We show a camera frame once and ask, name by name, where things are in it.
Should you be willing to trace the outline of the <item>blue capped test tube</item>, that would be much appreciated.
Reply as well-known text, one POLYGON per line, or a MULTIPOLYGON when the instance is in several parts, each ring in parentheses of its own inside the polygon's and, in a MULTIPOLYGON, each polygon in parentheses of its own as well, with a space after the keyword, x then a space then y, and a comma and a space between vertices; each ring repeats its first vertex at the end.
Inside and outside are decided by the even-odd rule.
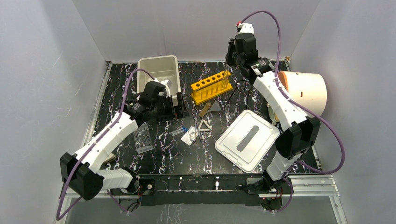
POLYGON ((187 128, 181 127, 181 128, 179 128, 179 129, 177 129, 177 130, 175 130, 175 131, 170 132, 170 135, 171 135, 171 136, 177 136, 177 135, 179 135, 179 134, 186 133, 187 131, 188 131, 187 128))

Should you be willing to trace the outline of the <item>long glass test tube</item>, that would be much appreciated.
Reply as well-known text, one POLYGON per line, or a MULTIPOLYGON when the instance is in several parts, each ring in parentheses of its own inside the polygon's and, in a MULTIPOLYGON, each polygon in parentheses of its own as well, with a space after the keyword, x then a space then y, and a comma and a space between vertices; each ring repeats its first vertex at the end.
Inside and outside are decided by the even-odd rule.
POLYGON ((222 81, 221 81, 221 89, 224 89, 226 87, 227 79, 228 79, 228 77, 230 75, 230 71, 229 70, 230 70, 230 66, 228 64, 225 64, 224 71, 222 73, 223 78, 222 78, 222 81))

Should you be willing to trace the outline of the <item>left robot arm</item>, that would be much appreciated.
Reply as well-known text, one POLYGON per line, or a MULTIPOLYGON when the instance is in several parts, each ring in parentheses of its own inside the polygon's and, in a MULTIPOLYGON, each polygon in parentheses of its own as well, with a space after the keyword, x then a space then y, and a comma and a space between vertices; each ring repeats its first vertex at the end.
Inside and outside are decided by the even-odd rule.
POLYGON ((101 169, 109 154, 130 134, 148 121, 171 121, 184 118, 185 103, 179 91, 173 96, 165 82, 149 81, 143 92, 123 98, 120 110, 108 125, 74 154, 60 158, 61 177, 84 200, 99 192, 123 189, 128 194, 139 190, 137 174, 128 168, 101 169))

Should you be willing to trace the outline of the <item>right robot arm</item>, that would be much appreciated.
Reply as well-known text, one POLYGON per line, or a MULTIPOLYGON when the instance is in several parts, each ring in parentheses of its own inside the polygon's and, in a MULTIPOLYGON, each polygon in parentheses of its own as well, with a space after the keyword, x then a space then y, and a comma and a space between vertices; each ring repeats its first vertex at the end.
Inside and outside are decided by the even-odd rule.
POLYGON ((280 121, 283 132, 275 141, 276 154, 264 170, 263 179, 247 189, 249 193, 276 193, 290 167, 314 145, 320 121, 292 103, 277 77, 278 66, 258 56, 254 34, 239 33, 229 40, 226 64, 241 71, 280 121))

